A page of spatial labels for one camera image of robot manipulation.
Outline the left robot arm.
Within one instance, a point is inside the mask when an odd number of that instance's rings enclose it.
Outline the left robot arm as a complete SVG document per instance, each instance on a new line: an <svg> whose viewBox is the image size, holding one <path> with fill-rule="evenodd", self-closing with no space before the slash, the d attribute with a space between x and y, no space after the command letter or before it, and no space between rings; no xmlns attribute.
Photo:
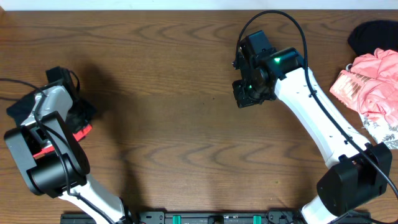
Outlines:
<svg viewBox="0 0 398 224"><path fill-rule="evenodd" d="M46 71L48 83L15 100L6 113L16 127L4 135L29 190L76 205L61 223L139 223L122 199L91 174L79 142L91 131L95 108L80 97L80 81L62 67Z"/></svg>

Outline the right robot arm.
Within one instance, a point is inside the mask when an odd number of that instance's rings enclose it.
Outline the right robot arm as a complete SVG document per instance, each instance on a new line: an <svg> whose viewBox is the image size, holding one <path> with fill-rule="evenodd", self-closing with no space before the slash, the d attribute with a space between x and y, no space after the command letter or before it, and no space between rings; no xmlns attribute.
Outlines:
<svg viewBox="0 0 398 224"><path fill-rule="evenodd" d="M237 106L283 102L325 161L328 170L317 183L317 196L300 211L303 222L333 223L385 193L392 152L383 143L372 145L345 120L295 48L278 51L257 31L239 41L237 69L242 76L233 82Z"/></svg>

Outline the black leggings red waistband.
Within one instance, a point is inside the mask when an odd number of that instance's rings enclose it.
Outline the black leggings red waistband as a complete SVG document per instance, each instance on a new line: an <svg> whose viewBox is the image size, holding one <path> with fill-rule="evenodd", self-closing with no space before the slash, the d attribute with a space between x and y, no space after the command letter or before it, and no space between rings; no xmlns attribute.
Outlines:
<svg viewBox="0 0 398 224"><path fill-rule="evenodd" d="M34 92L31 92L8 107L6 113L16 122L17 126L20 126L28 117L34 105ZM92 130L90 121L95 113L96 108L82 97L79 97L68 111L65 123L78 142Z"/></svg>

